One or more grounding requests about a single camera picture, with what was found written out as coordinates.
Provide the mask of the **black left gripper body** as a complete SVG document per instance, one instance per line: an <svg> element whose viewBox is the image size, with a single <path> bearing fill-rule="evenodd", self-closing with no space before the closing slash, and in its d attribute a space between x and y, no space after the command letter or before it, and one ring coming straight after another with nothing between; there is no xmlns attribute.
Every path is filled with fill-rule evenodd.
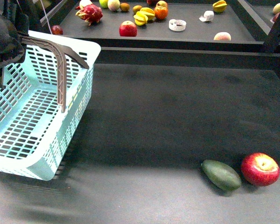
<svg viewBox="0 0 280 224"><path fill-rule="evenodd" d="M29 18L18 0L5 0L0 14L0 69L10 63L22 62L26 47L21 37L28 35Z"/></svg>

